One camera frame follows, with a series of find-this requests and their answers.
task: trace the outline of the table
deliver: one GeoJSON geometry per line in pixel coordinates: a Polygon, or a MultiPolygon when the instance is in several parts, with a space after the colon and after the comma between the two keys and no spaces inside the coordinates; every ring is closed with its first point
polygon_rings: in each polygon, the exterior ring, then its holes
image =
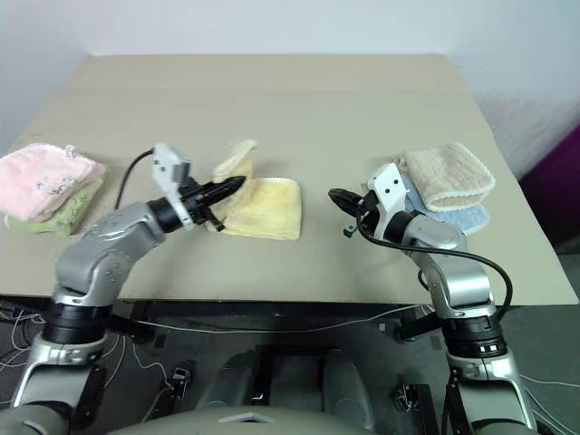
{"type": "MultiPolygon", "coordinates": [[[[514,305],[576,304],[557,257],[450,62],[438,55],[139,55],[89,59],[14,145],[72,144],[104,163],[107,180],[85,224],[111,210],[121,174],[156,142],[211,170],[244,139],[258,142],[258,176],[301,186],[302,234],[275,241],[179,231],[133,269],[121,298],[334,303],[427,303],[417,268],[399,252],[343,237],[352,222],[327,197],[360,190],[406,149],[466,144],[497,179],[489,225],[470,250],[510,273],[514,305]]],[[[150,163],[124,204],[160,196],[150,163]]],[[[0,292],[50,295],[71,238],[0,229],[0,292]]],[[[501,301],[501,279],[489,272],[501,301]]]]}

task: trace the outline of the pink towel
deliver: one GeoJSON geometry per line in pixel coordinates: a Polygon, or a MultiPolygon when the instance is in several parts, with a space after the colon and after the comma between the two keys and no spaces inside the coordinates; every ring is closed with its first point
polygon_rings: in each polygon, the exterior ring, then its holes
{"type": "Polygon", "coordinates": [[[0,211],[43,222],[68,197],[103,176],[104,166],[47,143],[32,143],[0,159],[0,211]]]}

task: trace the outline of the stack of towels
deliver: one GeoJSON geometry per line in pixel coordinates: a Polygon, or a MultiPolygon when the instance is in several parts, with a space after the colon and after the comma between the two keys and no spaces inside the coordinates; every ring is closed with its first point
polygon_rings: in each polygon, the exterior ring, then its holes
{"type": "Polygon", "coordinates": [[[74,151],[33,143],[0,159],[0,212],[8,227],[70,235],[102,185],[102,164],[74,151]]]}
{"type": "Polygon", "coordinates": [[[489,222],[481,201],[496,180],[465,145],[454,142],[405,151],[396,163],[409,190],[409,211],[454,224],[465,234],[475,233],[489,222]]]}

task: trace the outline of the towel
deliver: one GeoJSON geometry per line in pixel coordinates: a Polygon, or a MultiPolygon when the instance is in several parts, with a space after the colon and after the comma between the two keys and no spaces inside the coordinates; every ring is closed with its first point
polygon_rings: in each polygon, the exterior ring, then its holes
{"type": "Polygon", "coordinates": [[[430,211],[473,207],[496,185],[489,169],[457,142],[430,150],[405,151],[397,166],[412,178],[430,211]]]}
{"type": "Polygon", "coordinates": [[[47,143],[33,143],[0,159],[0,211],[43,222],[82,187],[102,178],[100,163],[47,143]]]}
{"type": "Polygon", "coordinates": [[[459,229],[466,235],[480,231],[489,222],[489,214],[481,204],[456,211],[428,211],[412,180],[403,175],[402,182],[408,189],[407,198],[405,199],[405,207],[407,208],[407,211],[417,210],[438,221],[453,224],[456,227],[459,227],[459,229]]]}
{"type": "Polygon", "coordinates": [[[302,208],[300,187],[292,179],[254,178],[253,140],[236,145],[232,156],[214,169],[214,182],[243,175],[246,181],[234,195],[212,206],[226,226],[224,233],[237,236],[297,240],[302,208]]]}
{"type": "Polygon", "coordinates": [[[44,222],[23,222],[6,215],[6,226],[21,233],[56,233],[69,236],[79,227],[92,199],[101,188],[102,179],[81,188],[66,200],[54,215],[44,222]]]}

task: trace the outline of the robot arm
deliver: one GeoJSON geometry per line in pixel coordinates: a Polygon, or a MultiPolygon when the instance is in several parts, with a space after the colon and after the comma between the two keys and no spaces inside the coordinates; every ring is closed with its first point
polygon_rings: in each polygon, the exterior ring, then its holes
{"type": "Polygon", "coordinates": [[[235,193],[245,178],[199,185],[189,177],[189,162],[169,147],[156,146],[153,155],[166,196],[110,213],[60,255],[43,332],[34,338],[0,433],[66,433],[69,421],[90,422],[104,384],[105,371],[95,363],[105,322],[133,265],[180,227],[210,221],[223,229],[209,206],[235,193]]]}
{"type": "Polygon", "coordinates": [[[433,325],[443,330],[451,371],[446,402],[453,433],[490,430],[499,422],[511,423],[515,433],[522,428],[535,431],[488,276],[477,261],[446,255],[467,251],[465,235],[452,225],[404,211],[406,189],[394,164],[379,169],[367,188],[364,197],[343,189],[332,189],[329,195],[356,217],[356,226],[344,230],[346,236],[358,229],[373,243],[403,250],[426,277],[435,313],[419,322],[427,325],[423,332],[433,325]]]}

